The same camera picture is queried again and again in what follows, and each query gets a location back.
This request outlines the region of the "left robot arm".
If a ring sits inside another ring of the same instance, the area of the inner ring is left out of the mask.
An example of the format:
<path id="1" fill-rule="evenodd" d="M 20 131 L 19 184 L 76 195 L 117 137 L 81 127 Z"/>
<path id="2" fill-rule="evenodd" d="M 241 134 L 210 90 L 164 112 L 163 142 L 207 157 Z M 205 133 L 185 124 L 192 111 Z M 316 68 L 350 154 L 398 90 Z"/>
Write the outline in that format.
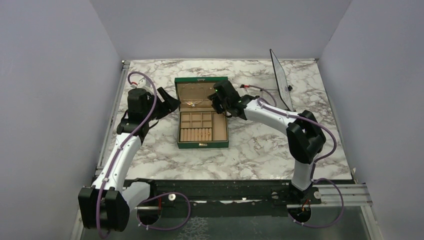
<path id="1" fill-rule="evenodd" d="M 83 187 L 78 194 L 84 228 L 122 232 L 138 204 L 155 203 L 157 191 L 149 183 L 142 181 L 124 187 L 126 175 L 150 130 L 150 121 L 166 117 L 180 104 L 162 87 L 153 93 L 143 88 L 128 92 L 127 116 L 117 126 L 111 155 L 92 185 Z"/>

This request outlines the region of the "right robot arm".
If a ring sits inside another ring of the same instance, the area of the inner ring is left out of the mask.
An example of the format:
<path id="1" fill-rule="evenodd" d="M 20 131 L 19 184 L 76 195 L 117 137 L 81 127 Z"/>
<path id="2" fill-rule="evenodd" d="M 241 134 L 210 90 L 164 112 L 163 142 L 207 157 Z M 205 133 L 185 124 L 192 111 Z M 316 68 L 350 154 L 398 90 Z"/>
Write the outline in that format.
<path id="1" fill-rule="evenodd" d="M 283 110 L 259 96 L 241 96 L 228 80 L 215 83 L 213 89 L 208 99 L 218 114 L 229 113 L 232 117 L 258 122 L 286 135 L 289 152 L 294 158 L 288 196 L 296 204 L 306 200 L 312 186 L 313 161 L 326 142 L 313 113 Z"/>

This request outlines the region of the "green jewelry box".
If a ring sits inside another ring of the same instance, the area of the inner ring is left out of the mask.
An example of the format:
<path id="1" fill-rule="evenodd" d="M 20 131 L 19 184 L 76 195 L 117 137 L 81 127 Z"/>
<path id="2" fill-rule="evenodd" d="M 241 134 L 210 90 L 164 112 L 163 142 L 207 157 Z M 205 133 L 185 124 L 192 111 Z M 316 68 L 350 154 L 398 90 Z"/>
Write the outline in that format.
<path id="1" fill-rule="evenodd" d="M 178 111 L 177 146 L 179 149 L 219 149 L 229 147 L 228 119 L 218 114 L 208 96 L 215 83 L 227 76 L 176 77 L 174 79 Z"/>

